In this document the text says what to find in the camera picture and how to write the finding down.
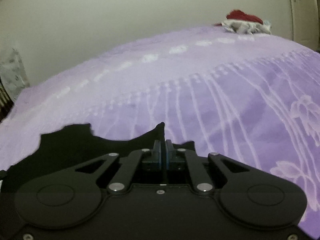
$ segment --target black fabric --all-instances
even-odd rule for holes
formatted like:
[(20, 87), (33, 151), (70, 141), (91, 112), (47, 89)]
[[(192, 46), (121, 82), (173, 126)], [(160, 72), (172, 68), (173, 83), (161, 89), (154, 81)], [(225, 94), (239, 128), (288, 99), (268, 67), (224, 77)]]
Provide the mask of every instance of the black fabric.
[[(128, 141), (106, 140), (93, 136), (90, 124), (73, 124), (54, 133), (41, 135), (41, 143), (35, 153), (11, 166), (1, 186), (1, 192), (16, 192), (31, 179), (44, 176), (108, 153), (126, 157), (134, 150), (152, 149), (155, 140), (164, 143), (164, 123), (153, 130)], [(195, 150), (194, 142), (186, 142), (174, 148)]]

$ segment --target white cloth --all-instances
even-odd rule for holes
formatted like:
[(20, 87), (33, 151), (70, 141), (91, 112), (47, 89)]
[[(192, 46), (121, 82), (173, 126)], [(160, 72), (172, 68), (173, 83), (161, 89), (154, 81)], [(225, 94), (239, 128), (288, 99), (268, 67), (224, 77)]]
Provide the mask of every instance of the white cloth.
[(30, 86), (17, 50), (0, 51), (0, 79), (13, 102), (16, 101), (24, 88)]
[(266, 33), (271, 34), (271, 24), (260, 24), (241, 20), (225, 20), (222, 23), (225, 29), (237, 34)]

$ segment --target white wall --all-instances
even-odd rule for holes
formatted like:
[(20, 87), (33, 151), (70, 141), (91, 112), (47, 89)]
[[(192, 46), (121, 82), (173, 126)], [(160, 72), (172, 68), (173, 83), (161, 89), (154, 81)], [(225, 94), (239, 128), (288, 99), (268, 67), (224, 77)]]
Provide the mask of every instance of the white wall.
[(292, 38), (290, 0), (1, 0), (0, 37), (10, 36), (38, 84), (116, 45), (210, 25), (235, 8)]

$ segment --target purple bedsheet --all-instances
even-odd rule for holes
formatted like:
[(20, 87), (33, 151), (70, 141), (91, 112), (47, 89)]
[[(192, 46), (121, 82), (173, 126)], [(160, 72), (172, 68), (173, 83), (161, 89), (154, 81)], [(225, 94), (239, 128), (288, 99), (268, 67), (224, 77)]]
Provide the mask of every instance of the purple bedsheet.
[(219, 152), (298, 184), (308, 197), (300, 227), (318, 238), (319, 91), (320, 55), (292, 41), (222, 27), (163, 34), (23, 90), (0, 125), (0, 169), (68, 124), (131, 139), (165, 122), (167, 139), (194, 140), (201, 156)]

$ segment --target door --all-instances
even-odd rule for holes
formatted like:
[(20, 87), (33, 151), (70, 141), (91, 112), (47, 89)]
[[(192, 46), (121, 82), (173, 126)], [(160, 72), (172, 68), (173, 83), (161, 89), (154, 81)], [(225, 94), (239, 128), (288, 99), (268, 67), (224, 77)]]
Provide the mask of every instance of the door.
[(319, 19), (316, 0), (291, 0), (293, 40), (316, 50), (319, 46)]

